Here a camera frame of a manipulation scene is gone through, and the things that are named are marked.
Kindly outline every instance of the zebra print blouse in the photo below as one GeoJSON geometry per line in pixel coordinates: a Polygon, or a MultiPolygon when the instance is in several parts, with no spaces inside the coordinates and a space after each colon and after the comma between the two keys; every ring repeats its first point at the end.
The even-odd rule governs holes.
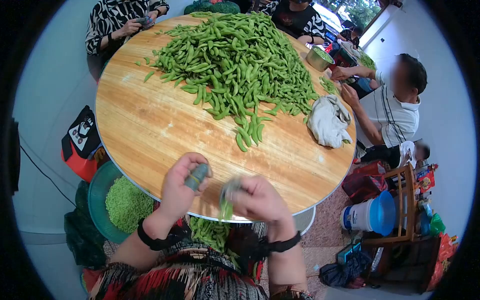
{"type": "Polygon", "coordinates": [[[128,20],[145,17],[149,12],[169,6],[165,0],[100,0],[92,10],[88,20],[86,35],[87,53],[99,55],[103,52],[115,53],[125,38],[115,41],[114,45],[100,51],[102,38],[109,33],[121,29],[128,20]]]}
{"type": "Polygon", "coordinates": [[[324,23],[311,5],[303,11],[293,12],[288,0],[277,0],[270,2],[262,12],[272,16],[277,28],[294,38],[303,35],[325,38],[324,23]]]}

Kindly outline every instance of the metal bowl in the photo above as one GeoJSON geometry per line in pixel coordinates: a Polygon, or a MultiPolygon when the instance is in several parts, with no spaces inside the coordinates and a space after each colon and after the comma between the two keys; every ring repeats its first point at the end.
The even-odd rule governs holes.
{"type": "Polygon", "coordinates": [[[324,60],[320,55],[317,54],[317,52],[315,52],[314,48],[318,48],[320,49],[321,51],[325,52],[322,48],[320,47],[317,47],[317,46],[313,46],[310,51],[308,52],[307,54],[307,58],[306,60],[308,61],[308,63],[314,67],[316,70],[320,71],[320,72],[323,72],[325,71],[332,63],[329,63],[328,61],[324,60]]]}

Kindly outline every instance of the window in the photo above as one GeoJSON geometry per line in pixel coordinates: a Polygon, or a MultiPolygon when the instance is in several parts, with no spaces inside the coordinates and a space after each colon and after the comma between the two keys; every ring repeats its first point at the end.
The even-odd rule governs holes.
{"type": "Polygon", "coordinates": [[[360,26],[364,31],[383,11],[377,0],[314,0],[335,13],[343,27],[360,26]]]}

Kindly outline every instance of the wooden chair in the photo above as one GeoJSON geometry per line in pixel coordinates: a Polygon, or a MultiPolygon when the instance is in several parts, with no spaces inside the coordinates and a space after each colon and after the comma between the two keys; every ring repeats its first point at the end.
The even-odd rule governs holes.
{"type": "Polygon", "coordinates": [[[379,244],[398,241],[413,241],[414,227],[415,227],[415,175],[413,174],[413,168],[410,163],[406,166],[393,169],[384,174],[384,178],[398,178],[398,199],[399,199],[399,211],[398,211],[398,233],[396,237],[377,238],[377,239],[365,239],[365,244],[379,244]],[[404,213],[403,209],[403,195],[407,194],[407,213],[404,213]],[[402,235],[403,219],[407,218],[407,226],[405,228],[405,235],[402,235]]]}

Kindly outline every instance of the car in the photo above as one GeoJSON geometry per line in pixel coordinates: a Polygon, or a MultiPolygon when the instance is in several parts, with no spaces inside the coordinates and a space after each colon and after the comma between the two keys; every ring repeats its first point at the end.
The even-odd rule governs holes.
{"type": "Polygon", "coordinates": [[[344,29],[337,15],[318,3],[314,3],[312,7],[318,12],[322,18],[322,21],[324,22],[326,37],[325,42],[330,44],[336,41],[336,36],[344,29]]]}

